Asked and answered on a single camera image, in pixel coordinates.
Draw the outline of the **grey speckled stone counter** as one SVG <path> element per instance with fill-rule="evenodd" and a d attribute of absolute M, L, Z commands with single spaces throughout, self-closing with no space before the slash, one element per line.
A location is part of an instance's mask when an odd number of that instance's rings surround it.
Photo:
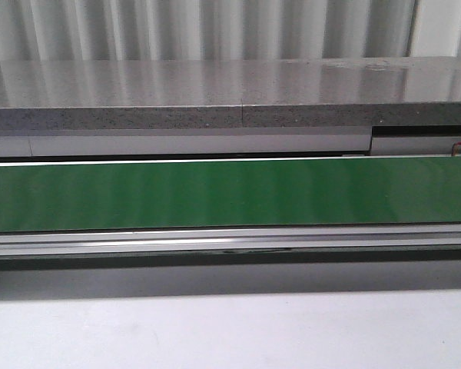
<path fill-rule="evenodd" d="M 0 131 L 461 127 L 461 58 L 0 61 Z"/>

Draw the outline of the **green conveyor belt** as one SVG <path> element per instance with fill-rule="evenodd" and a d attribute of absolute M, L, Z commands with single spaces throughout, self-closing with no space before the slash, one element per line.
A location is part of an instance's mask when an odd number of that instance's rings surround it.
<path fill-rule="evenodd" d="M 461 223 L 461 156 L 0 165 L 0 233 Z"/>

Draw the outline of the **white pleated curtain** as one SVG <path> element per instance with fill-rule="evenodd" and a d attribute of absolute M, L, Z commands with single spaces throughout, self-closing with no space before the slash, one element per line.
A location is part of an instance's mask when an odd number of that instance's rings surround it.
<path fill-rule="evenodd" d="M 0 1 L 0 61 L 461 57 L 461 1 Z"/>

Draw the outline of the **silver conveyor frame rail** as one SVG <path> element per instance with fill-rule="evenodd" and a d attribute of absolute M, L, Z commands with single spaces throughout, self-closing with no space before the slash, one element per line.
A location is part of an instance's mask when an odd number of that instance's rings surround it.
<path fill-rule="evenodd" d="M 0 234 L 0 257 L 209 251 L 461 249 L 461 224 Z"/>

